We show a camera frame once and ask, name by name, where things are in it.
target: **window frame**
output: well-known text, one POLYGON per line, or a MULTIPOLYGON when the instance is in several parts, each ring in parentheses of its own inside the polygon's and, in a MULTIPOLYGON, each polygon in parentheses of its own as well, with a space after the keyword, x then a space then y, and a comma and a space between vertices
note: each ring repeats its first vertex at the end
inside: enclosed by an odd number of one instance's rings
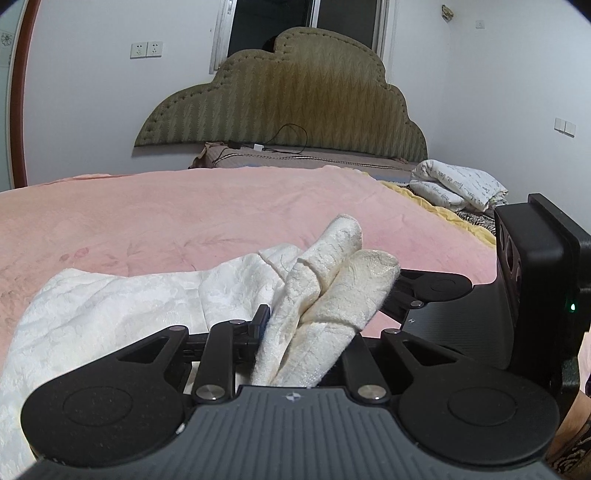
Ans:
MULTIPOLYGON (((209 63, 209 73, 215 74, 220 65, 228 57, 228 48, 230 46, 230 36, 232 35, 232 26, 234 24, 234 14, 236 4, 240 0, 220 0, 217 12, 216 28, 213 34, 212 56, 209 63)), ((309 20, 309 26, 316 28, 318 25, 318 14, 320 12, 320 2, 322 0, 312 0, 312 9, 309 20)), ((388 55, 385 46, 387 37, 388 18, 391 10, 391 4, 396 0, 378 0, 379 8, 376 9, 374 25, 374 41, 372 50, 386 63, 388 55)))

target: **white cloth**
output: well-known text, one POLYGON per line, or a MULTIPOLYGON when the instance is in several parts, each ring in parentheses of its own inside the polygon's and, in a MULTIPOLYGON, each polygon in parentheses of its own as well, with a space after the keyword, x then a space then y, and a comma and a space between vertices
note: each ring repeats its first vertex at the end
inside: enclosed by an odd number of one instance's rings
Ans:
POLYGON ((436 206, 454 212, 470 205, 486 211, 492 199, 504 197, 507 189, 492 175, 475 168, 424 160, 412 172, 409 188, 436 206))
POLYGON ((277 335, 287 343, 283 350, 259 350, 255 369, 273 372, 269 385, 315 385, 400 273, 391 255, 359 248, 357 221, 339 216, 306 252, 281 244, 201 272, 57 274, 24 313, 0 378, 0 478, 12 480, 34 461, 19 417, 35 388, 167 326, 207 332, 217 322, 250 319, 259 304, 269 304, 263 344, 277 335))

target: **pink bed sheet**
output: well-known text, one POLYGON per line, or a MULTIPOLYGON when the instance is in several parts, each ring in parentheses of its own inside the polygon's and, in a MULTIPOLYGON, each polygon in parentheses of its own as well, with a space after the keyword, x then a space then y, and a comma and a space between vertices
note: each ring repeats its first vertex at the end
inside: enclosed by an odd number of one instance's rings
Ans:
MULTIPOLYGON (((204 270, 281 242, 308 247, 338 213, 403 268, 496 276, 495 251, 354 170, 323 167, 83 176, 0 194, 0 365, 35 293, 64 268, 204 270)), ((365 334, 392 320, 376 316, 365 334)))

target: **headboard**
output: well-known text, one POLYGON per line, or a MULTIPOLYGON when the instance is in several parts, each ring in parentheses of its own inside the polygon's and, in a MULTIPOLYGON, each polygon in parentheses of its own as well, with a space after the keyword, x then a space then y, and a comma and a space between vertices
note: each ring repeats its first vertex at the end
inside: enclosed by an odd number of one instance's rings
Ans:
POLYGON ((211 83, 169 96, 135 146, 228 140, 427 158, 424 135, 400 90, 386 83, 379 57, 349 37, 307 27, 281 33, 273 53, 239 51, 211 83), (307 141, 300 129, 281 128, 288 123, 303 127, 307 141))

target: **dark window glass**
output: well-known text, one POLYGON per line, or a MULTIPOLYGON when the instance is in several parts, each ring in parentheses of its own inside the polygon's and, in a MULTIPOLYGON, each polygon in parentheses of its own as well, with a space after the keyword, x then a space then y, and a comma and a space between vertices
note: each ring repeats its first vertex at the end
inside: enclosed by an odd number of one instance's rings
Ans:
POLYGON ((322 0, 317 26, 347 35, 373 48, 378 2, 379 0, 322 0))
POLYGON ((311 0, 236 0, 228 57, 239 50, 270 50, 274 37, 292 27, 305 27, 311 0))

